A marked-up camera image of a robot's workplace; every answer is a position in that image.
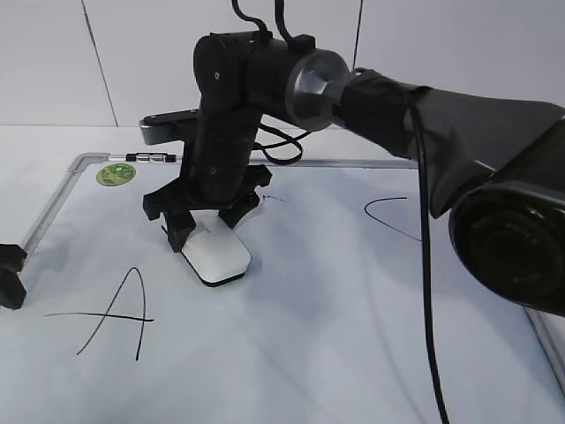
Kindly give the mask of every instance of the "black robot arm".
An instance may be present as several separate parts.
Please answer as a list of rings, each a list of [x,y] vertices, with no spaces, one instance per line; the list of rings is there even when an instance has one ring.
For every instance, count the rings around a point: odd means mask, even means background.
[[[194,72],[202,100],[189,120],[193,131],[179,137],[187,141],[175,183],[182,195],[169,192],[169,203],[162,193],[144,199],[150,218],[169,217],[173,249],[182,247],[193,220],[171,216],[216,208],[233,226],[258,204],[254,187],[268,184],[270,174],[250,173],[247,164],[263,115],[310,132],[340,125],[415,160],[412,107],[424,133],[429,211],[437,218],[453,209],[451,238],[463,264],[507,299],[565,314],[564,108],[351,72],[305,35],[287,43],[261,31],[211,34],[194,50]],[[163,134],[169,140],[170,132],[153,121],[144,120],[147,142],[160,142]],[[175,231],[178,222],[189,224]]]

